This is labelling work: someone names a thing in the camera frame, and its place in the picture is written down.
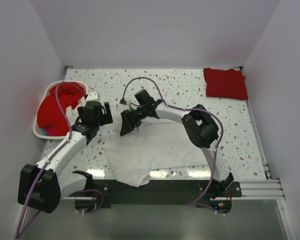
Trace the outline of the white t shirt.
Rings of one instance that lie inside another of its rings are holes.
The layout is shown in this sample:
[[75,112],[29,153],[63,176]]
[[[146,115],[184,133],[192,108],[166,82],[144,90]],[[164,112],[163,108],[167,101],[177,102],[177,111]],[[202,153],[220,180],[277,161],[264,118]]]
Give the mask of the white t shirt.
[[153,170],[207,164],[203,152],[188,138],[182,124],[145,119],[140,127],[120,136],[122,118],[116,115],[103,147],[114,178],[140,187],[149,183]]

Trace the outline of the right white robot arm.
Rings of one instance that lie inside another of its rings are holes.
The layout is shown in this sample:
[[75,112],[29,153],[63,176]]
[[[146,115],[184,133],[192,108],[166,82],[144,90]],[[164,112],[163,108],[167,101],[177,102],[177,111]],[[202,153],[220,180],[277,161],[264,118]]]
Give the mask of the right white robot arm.
[[223,156],[218,153],[222,138],[222,135],[219,135],[221,125],[215,122],[204,106],[198,104],[189,110],[169,108],[162,105],[163,100],[154,100],[145,89],[134,96],[139,106],[120,113],[122,119],[120,136],[140,127],[145,118],[170,120],[182,124],[190,142],[204,154],[211,172],[213,192],[217,196],[225,196],[231,190],[234,177]]

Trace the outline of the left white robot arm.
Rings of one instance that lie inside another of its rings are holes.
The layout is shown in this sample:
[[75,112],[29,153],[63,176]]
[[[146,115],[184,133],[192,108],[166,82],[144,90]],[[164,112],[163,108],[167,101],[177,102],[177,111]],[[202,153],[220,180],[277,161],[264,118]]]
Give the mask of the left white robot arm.
[[20,172],[17,201],[19,204],[52,213],[61,199],[74,193],[89,196],[95,189],[90,173],[75,170],[62,178],[68,163],[81,152],[100,127],[113,123],[110,104],[88,101],[79,107],[79,117],[61,143],[35,165],[26,164]]

